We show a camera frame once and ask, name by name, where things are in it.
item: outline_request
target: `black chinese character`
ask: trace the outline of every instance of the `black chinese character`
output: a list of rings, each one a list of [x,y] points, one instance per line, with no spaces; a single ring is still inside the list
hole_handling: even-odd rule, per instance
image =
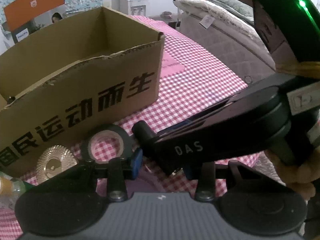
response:
[[[81,121],[85,120],[87,117],[92,116],[92,98],[84,99],[79,104],[74,105],[68,109],[66,109],[66,113],[80,107],[81,108],[81,120],[78,116],[79,110],[73,111],[69,114],[66,119],[69,120],[68,127],[75,126],[76,124],[80,123]]]
[[[44,142],[49,141],[51,138],[57,136],[59,133],[62,133],[64,131],[63,126],[60,122],[61,120],[56,115],[55,117],[51,118],[50,120],[42,124],[44,126],[43,129],[41,129],[40,126],[36,127],[37,134],[40,135],[41,139]]]
[[[122,82],[98,93],[100,96],[98,101],[98,112],[121,102],[124,83],[125,82]]]
[[[11,163],[14,163],[16,160],[18,160],[18,156],[14,154],[14,152],[10,149],[10,147],[6,147],[0,152],[0,163],[4,167],[9,166]]]
[[[29,151],[24,151],[29,146],[38,147],[39,145],[36,144],[36,140],[31,141],[33,136],[31,132],[27,132],[25,135],[21,136],[18,140],[15,140],[12,143],[12,146],[17,150],[18,153],[21,155],[25,155]]]
[[[150,87],[143,88],[143,86],[151,82],[151,80],[146,81],[146,78],[151,77],[153,74],[154,74],[154,72],[152,72],[150,74],[143,73],[141,77],[139,77],[139,76],[134,77],[131,81],[131,84],[130,84],[131,88],[129,88],[129,91],[132,91],[135,89],[137,89],[137,91],[131,95],[128,95],[127,98],[133,97],[138,93],[141,93],[143,91],[148,90]]]

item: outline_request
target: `black hair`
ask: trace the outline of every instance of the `black hair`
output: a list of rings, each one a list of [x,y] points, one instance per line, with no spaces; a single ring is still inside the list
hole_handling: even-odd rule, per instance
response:
[[[54,13],[53,15],[52,15],[52,17],[51,17],[51,20],[52,20],[52,23],[54,23],[54,21],[53,21],[53,18],[57,18],[57,19],[59,19],[59,20],[62,20],[62,17],[61,17],[61,15],[59,14],[59,13]]]

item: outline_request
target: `open cardboard box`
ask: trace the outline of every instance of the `open cardboard box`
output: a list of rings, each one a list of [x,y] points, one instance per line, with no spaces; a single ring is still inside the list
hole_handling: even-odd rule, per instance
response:
[[[88,132],[158,97],[164,35],[107,8],[49,25],[0,56],[0,170],[34,168],[50,146]],[[16,100],[7,105],[6,100]]]

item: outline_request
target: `purple object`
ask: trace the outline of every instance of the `purple object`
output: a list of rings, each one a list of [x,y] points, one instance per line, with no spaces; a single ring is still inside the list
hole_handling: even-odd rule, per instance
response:
[[[142,169],[135,180],[126,180],[125,185],[129,198],[134,192],[165,192],[156,176]],[[98,182],[96,192],[103,197],[107,195],[107,179]]]

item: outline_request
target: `pink card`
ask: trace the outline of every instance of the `pink card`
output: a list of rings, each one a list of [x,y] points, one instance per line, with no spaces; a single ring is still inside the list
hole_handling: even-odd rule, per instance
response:
[[[184,70],[184,65],[180,64],[167,52],[164,51],[160,77],[166,77],[182,70]]]

